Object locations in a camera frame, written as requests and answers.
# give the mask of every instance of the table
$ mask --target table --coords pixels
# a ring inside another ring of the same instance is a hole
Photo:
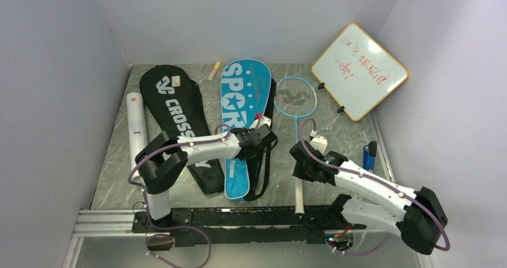
[[[220,75],[225,66],[218,71],[212,81],[207,80],[213,68],[210,64],[176,65],[181,67],[191,79],[198,82],[203,95],[204,112],[210,128],[221,123],[219,97]],[[100,174],[91,209],[126,209],[142,200],[141,191],[127,182],[130,172],[129,136],[127,127],[127,109],[125,95],[139,92],[139,80],[143,74],[155,65],[134,65],[132,67],[124,97],[118,110],[114,130]],[[312,75],[309,63],[267,64],[273,79],[281,80],[288,75],[297,75],[309,80],[316,88],[319,81]],[[337,114],[340,107],[326,90],[317,91],[317,109],[310,116],[317,122],[318,134],[328,140],[328,151],[333,150],[347,156],[357,164],[362,163],[362,147],[370,141],[378,141],[379,149],[374,173],[393,181],[389,160],[374,115],[369,113],[361,121],[351,121],[344,113]],[[160,128],[151,113],[145,110],[148,141],[155,138]],[[292,170],[295,160],[289,149],[294,145],[294,119],[281,114],[276,108],[273,116],[273,130],[279,143],[271,154],[270,183],[264,195],[253,202],[236,202],[227,199],[223,193],[204,195],[190,173],[183,171],[176,184],[170,189],[170,199],[174,208],[234,208],[255,206],[294,206],[294,177]],[[258,189],[262,187],[262,174]],[[343,188],[333,187],[319,182],[303,182],[305,205],[328,205],[340,193],[350,194]]]

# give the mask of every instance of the racket handle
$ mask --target racket handle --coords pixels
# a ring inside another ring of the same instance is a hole
[[[299,178],[294,180],[296,187],[296,216],[304,214],[303,208],[303,181]]]

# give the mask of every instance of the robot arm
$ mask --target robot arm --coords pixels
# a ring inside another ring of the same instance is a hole
[[[276,140],[270,129],[271,120],[267,117],[257,119],[251,129],[231,129],[220,135],[188,138],[179,136],[171,139],[167,132],[160,133],[136,156],[136,163],[154,151],[168,146],[170,157],[164,159],[162,153],[152,157],[139,168],[147,192],[148,206],[153,220],[170,215],[169,189],[174,185],[183,168],[198,162],[212,159],[248,159],[265,150]]]
[[[315,146],[314,140],[305,144],[311,154],[324,163],[355,170],[360,175],[341,172],[317,162],[307,153],[300,141],[290,150],[290,154],[298,162],[293,176],[310,182],[319,181],[357,191],[377,203],[365,203],[349,195],[340,194],[329,207],[329,214],[335,222],[339,222],[342,226],[365,224],[382,229],[400,237],[413,250],[422,254],[431,254],[441,232],[430,216],[405,196],[410,196],[423,204],[445,227],[447,217],[432,190],[422,187],[419,191],[415,191],[412,188],[394,184],[368,172],[334,151],[324,156],[321,153],[322,146]],[[396,187],[401,193],[393,192],[379,181]]]

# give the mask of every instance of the blue badminton racket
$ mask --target blue badminton racket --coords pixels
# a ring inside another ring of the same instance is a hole
[[[296,143],[298,137],[298,119],[308,117],[317,108],[317,94],[307,80],[300,77],[285,77],[276,85],[274,105],[284,115],[294,118],[296,128]],[[304,214],[303,209],[303,181],[295,180],[296,215]]]

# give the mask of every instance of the white racket grip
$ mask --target white racket grip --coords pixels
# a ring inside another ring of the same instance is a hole
[[[144,107],[140,93],[129,93],[127,101],[127,121],[129,124],[130,168],[136,166],[136,156],[148,145]],[[143,183],[139,172],[135,172],[132,180]]]
[[[303,215],[303,181],[299,178],[295,178],[294,184],[296,187],[296,215]]]

